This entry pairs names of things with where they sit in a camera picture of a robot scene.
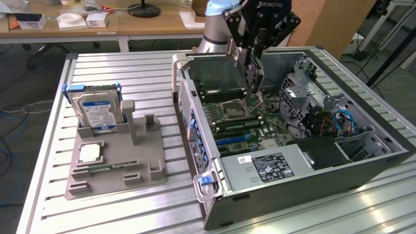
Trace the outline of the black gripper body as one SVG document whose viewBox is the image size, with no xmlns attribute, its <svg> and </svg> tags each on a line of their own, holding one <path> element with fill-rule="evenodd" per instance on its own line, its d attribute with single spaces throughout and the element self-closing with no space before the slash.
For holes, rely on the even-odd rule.
<svg viewBox="0 0 416 234">
<path fill-rule="evenodd" d="M 292 10 L 290 0 L 241 0 L 240 7 L 246 20 L 253 20 L 257 14 L 286 16 Z"/>
</svg>

